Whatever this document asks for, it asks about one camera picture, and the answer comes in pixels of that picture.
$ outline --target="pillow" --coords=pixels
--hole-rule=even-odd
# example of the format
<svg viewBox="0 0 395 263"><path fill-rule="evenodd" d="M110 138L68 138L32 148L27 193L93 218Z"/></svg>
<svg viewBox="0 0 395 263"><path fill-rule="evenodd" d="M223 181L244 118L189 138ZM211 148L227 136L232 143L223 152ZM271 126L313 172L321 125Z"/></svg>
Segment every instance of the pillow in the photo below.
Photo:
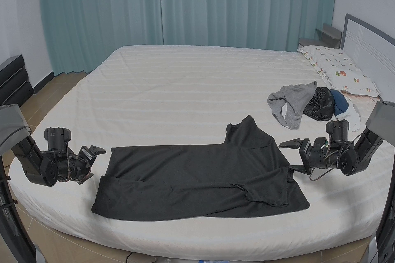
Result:
<svg viewBox="0 0 395 263"><path fill-rule="evenodd" d="M370 97L380 94L374 82L354 65L343 49L304 46L298 52L307 58L329 88Z"/></svg>

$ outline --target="black shirt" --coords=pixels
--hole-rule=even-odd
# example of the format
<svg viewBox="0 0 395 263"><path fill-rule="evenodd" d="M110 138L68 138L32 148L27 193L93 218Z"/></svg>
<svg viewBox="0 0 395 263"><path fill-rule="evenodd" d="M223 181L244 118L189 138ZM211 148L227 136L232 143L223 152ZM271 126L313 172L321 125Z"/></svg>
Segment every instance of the black shirt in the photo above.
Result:
<svg viewBox="0 0 395 263"><path fill-rule="evenodd" d="M111 149L92 212L158 221L196 216L261 217L307 209L289 162L249 115L217 145Z"/></svg>

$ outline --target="tile floor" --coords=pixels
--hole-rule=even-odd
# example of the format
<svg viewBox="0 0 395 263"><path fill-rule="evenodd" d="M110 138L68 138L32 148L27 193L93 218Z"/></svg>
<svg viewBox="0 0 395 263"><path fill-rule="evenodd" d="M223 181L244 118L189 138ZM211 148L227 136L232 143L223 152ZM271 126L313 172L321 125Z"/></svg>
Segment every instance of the tile floor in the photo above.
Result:
<svg viewBox="0 0 395 263"><path fill-rule="evenodd" d="M21 111L32 130L60 99L85 76L86 73L60 74L22 105ZM12 159L13 155L10 151L3 155L6 173L8 173ZM17 210L29 236L38 244L48 263L125 262L128 255L127 251L109 248L56 231L32 218L21 204L17 205ZM365 238L336 248L271 261L271 263L357 263L368 243L369 238ZM0 258L2 263L16 262L1 237ZM129 258L128 262L150 263L153 259L153 257L135 253Z"/></svg>

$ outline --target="fitted sheet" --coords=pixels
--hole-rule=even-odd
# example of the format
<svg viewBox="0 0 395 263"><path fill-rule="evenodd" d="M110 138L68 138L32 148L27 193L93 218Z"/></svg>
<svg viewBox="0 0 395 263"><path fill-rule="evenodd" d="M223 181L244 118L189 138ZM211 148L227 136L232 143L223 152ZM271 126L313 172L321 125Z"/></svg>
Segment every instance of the fitted sheet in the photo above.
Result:
<svg viewBox="0 0 395 263"><path fill-rule="evenodd" d="M299 129L281 126L267 104L283 85L322 79L299 53L204 46L125 46L83 78L33 133L41 150L49 126L69 128L69 146L103 147L94 177L83 185L30 183L14 159L10 185L27 211L46 225L105 246L153 256L192 260L274 260L314 252L370 236L381 218L391 178L393 147L384 142L364 172L334 170L311 182L295 172L311 206L259 218L197 217L169 221L122 221L91 212L109 163L111 147L215 144L226 126L250 114L280 142L325 137L326 122L303 116ZM362 129L374 98L350 97ZM354 138L358 133L349 133ZM291 164L297 150L281 149Z"/></svg>

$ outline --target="bed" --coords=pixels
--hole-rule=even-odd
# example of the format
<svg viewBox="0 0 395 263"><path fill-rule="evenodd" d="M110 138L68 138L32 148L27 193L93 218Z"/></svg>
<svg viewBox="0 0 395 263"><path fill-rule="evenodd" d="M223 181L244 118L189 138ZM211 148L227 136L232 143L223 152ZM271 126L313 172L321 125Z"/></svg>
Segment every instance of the bed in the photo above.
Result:
<svg viewBox="0 0 395 263"><path fill-rule="evenodd" d="M346 34L350 36L345 30L344 47L350 45ZM277 144L298 137L326 137L326 122L307 116L297 130L281 126L266 101L269 93L283 85L314 80L324 86L300 53L204 46L121 47L67 93L33 133L42 150L47 146L43 132L49 126L69 128L69 146L74 151L91 144L105 148L108 153L100 155L92 168L94 177L83 185L34 185L14 159L11 187L29 213L52 228L152 256L274 260L370 236L380 221L391 178L393 147L387 142L367 170L351 177L334 170L311 182L295 173L311 204L299 212L156 222L112 220L91 212L111 147L222 143L226 125L237 124L248 114ZM364 124L377 99L350 98ZM349 138L357 134L349 133ZM281 150L291 164L300 164L296 150Z"/></svg>

